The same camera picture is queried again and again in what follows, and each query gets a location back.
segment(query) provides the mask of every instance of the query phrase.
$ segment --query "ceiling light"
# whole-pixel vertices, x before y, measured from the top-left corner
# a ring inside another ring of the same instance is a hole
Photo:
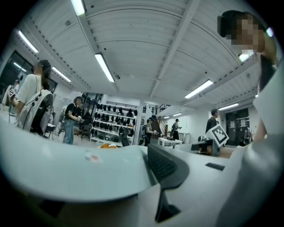
[[[15,66],[17,66],[19,69],[21,68],[21,66],[19,66],[16,62],[13,63]]]
[[[251,55],[253,55],[253,52],[249,52],[249,53],[247,53],[247,54],[241,54],[240,56],[239,56],[239,58],[240,58],[240,60],[242,61],[242,62],[244,62],[246,59],[248,59]]]
[[[225,107],[219,108],[218,110],[225,110],[225,109],[229,109],[231,107],[235,107],[235,106],[238,106],[238,105],[239,105],[238,103],[235,103],[235,104],[232,104],[232,105],[229,105],[229,106],[225,106]]]
[[[77,16],[80,16],[81,14],[85,13],[85,9],[81,0],[71,0],[71,2]]]
[[[21,36],[21,38],[26,42],[26,44],[37,54],[39,51],[32,45],[32,43],[27,39],[26,36],[21,31],[18,31],[18,34]]]
[[[267,30],[266,30],[266,34],[269,36],[269,37],[272,37],[273,36],[273,31],[272,31],[272,28],[269,27]]]
[[[59,76],[61,76],[61,77],[63,77],[64,79],[66,79],[68,82],[71,82],[71,80],[70,80],[68,77],[66,77],[65,75],[63,75],[63,73],[60,72],[58,69],[56,69],[55,67],[52,67],[52,69],[53,69],[55,72],[57,72],[57,73],[59,74]]]
[[[105,73],[106,77],[108,78],[108,80],[110,82],[114,82],[114,79],[112,78],[111,74],[110,74],[110,70],[107,67],[106,61],[103,58],[102,54],[95,54],[95,57],[99,63],[99,65],[101,66],[103,72]]]
[[[212,85],[213,82],[211,80],[207,80],[204,84],[202,84],[201,86],[199,86],[197,89],[195,89],[194,91],[190,92],[188,95],[185,96],[185,98],[190,98],[192,96],[194,96],[195,94],[201,92],[202,90],[204,90],[206,87],[209,87],[210,85]]]

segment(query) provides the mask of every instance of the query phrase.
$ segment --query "black t-shirt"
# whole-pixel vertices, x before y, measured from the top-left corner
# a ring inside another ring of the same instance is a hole
[[[213,128],[216,125],[217,125],[216,119],[214,117],[209,118],[209,120],[207,121],[205,133],[207,133],[209,129]]]
[[[70,103],[67,108],[66,108],[66,111],[65,111],[65,119],[67,120],[72,120],[69,116],[68,116],[68,113],[69,111],[72,111],[72,116],[75,116],[76,114],[76,107],[75,107],[75,104],[72,102]]]

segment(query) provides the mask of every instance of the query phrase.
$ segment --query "staircase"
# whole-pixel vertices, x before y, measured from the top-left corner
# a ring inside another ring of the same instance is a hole
[[[152,138],[158,139],[159,137],[161,137],[162,132],[161,132],[161,129],[160,129],[160,126],[159,126],[159,123],[158,123],[156,116],[152,115],[152,118],[155,120],[151,125],[152,131],[156,130],[158,132],[157,135],[152,135]]]

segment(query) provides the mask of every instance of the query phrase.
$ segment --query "person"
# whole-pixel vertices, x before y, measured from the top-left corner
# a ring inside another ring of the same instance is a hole
[[[211,115],[212,115],[211,118],[209,118],[209,120],[207,121],[205,133],[207,133],[211,128],[217,125],[216,118],[219,116],[218,110],[217,109],[211,110]]]
[[[259,94],[279,65],[274,38],[266,33],[264,25],[257,17],[248,12],[235,10],[225,11],[222,16],[218,16],[218,33],[231,39],[232,44],[239,45],[243,50],[253,50],[260,55],[261,74],[257,89]],[[259,119],[254,141],[263,140],[266,134],[266,128]]]
[[[176,140],[179,140],[178,129],[181,129],[181,127],[178,126],[178,123],[179,120],[176,119],[175,123],[173,124],[173,130],[174,130],[173,138]]]
[[[65,120],[64,120],[64,125],[65,125],[65,134],[63,138],[63,143],[65,144],[73,144],[74,140],[74,123],[77,121],[80,116],[75,117],[77,107],[81,105],[82,103],[82,97],[77,96],[72,103],[70,103],[66,110],[65,110]]]
[[[155,130],[152,131],[152,123],[153,123],[154,119],[153,118],[149,118],[147,120],[147,125],[146,125],[146,128],[145,128],[145,147],[148,146],[148,144],[151,142],[151,136],[152,134],[155,134]]]
[[[40,82],[39,86],[42,90],[49,89],[47,81],[51,74],[50,63],[47,60],[41,60],[32,68],[32,70],[34,74],[27,75],[19,92],[11,100],[18,113],[21,112],[22,108],[27,104],[30,98],[37,93],[38,82]]]
[[[20,80],[17,79],[17,80],[15,81],[15,84],[14,84],[14,91],[15,91],[16,94],[17,94],[18,91],[19,91],[19,87],[20,87],[19,83],[20,83]]]

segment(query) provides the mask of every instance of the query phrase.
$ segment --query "white ceiling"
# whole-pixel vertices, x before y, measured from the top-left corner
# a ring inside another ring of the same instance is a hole
[[[69,87],[191,108],[223,106],[256,94],[258,61],[241,65],[241,50],[217,33],[222,12],[249,11],[242,1],[84,3],[87,11],[79,18],[71,0],[42,0],[18,26],[39,49],[39,58],[72,80]],[[97,51],[120,80],[108,81],[94,58]],[[215,84],[200,98],[184,98],[207,79]]]

